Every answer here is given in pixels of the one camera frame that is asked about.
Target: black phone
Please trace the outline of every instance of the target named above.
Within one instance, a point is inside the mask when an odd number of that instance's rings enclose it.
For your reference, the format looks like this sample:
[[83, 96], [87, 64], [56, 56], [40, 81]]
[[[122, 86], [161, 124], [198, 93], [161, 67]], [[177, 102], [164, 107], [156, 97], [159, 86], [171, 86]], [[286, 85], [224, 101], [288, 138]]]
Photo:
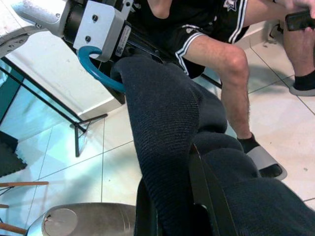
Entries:
[[285, 24], [288, 31], [304, 30], [307, 27], [315, 28], [315, 19], [310, 15], [310, 11], [301, 11], [288, 14], [285, 17]]

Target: black knit fabric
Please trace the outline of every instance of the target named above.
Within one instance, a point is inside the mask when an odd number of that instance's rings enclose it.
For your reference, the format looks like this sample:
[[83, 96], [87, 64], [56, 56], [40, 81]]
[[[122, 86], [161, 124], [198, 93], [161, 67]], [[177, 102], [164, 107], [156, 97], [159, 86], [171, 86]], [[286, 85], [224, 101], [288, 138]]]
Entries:
[[239, 142], [223, 134], [221, 102], [180, 68], [135, 55], [116, 63], [111, 77], [126, 87], [140, 168], [166, 235], [195, 235], [188, 174], [192, 142], [215, 170], [240, 235], [315, 235], [314, 213], [281, 182], [260, 178]]

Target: black shorts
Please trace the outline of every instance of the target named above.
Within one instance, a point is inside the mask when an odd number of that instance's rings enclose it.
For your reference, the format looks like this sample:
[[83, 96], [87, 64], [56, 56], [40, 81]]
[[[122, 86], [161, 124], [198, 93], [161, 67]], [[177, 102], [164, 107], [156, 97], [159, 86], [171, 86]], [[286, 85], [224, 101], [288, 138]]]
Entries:
[[203, 73], [205, 67], [183, 58], [189, 45], [200, 35], [207, 35], [225, 43], [240, 40], [249, 27], [243, 27], [247, 0], [223, 0], [217, 16], [209, 22], [168, 27], [163, 32], [154, 33], [156, 43], [174, 54], [179, 65], [191, 78]]

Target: white stripe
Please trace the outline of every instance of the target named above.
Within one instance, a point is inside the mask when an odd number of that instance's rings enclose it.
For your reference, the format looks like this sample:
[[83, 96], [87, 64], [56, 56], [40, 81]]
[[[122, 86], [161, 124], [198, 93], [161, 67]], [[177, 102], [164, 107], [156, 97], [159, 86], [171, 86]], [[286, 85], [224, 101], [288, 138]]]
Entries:
[[194, 33], [192, 34], [187, 40], [186, 42], [184, 43], [183, 47], [178, 50], [177, 52], [175, 52], [175, 56], [176, 58], [178, 59], [179, 61], [179, 64], [182, 66], [182, 68], [184, 69], [184, 72], [189, 75], [189, 72], [187, 70], [187, 67], [184, 63], [184, 60], [183, 60], [183, 56], [185, 56], [185, 54], [187, 53], [187, 50], [190, 46], [190, 44], [192, 43], [192, 41], [197, 38], [198, 36], [201, 36], [201, 35], [204, 35], [203, 33], [200, 33], [200, 32], [197, 32], [197, 33]]
[[183, 25], [182, 26], [182, 28], [185, 28], [185, 27], [190, 27], [190, 28], [193, 28], [193, 29], [200, 29], [200, 27], [194, 26], [194, 25]]
[[242, 6], [243, 6], [243, 2], [244, 0], [241, 0], [240, 2], [240, 5], [239, 5], [239, 9], [238, 9], [238, 17], [237, 17], [237, 26], [236, 26], [236, 29], [235, 31], [233, 32], [233, 34], [230, 36], [230, 38], [228, 39], [228, 42], [231, 43], [235, 34], [238, 32], [238, 30], [240, 29], [240, 26], [241, 26], [241, 17], [242, 17]]
[[240, 32], [242, 31], [243, 25], [244, 25], [244, 21], [245, 21], [245, 13], [246, 13], [246, 6], [247, 6], [247, 0], [245, 0], [244, 5], [242, 7], [243, 12], [242, 12], [242, 17], [241, 17], [241, 24], [240, 24], [240, 28], [237, 31], [236, 35], [234, 36], [232, 43], [235, 43], [235, 41], [237, 40], [237, 36], [240, 34]]

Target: bare knee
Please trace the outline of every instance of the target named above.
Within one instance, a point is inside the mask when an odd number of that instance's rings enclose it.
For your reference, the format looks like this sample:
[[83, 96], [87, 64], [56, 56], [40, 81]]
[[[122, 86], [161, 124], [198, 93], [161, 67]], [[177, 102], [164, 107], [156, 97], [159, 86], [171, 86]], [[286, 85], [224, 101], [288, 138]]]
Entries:
[[226, 86], [246, 87], [249, 77], [249, 67], [244, 50], [231, 45], [223, 57], [225, 63], [219, 71], [222, 82]]

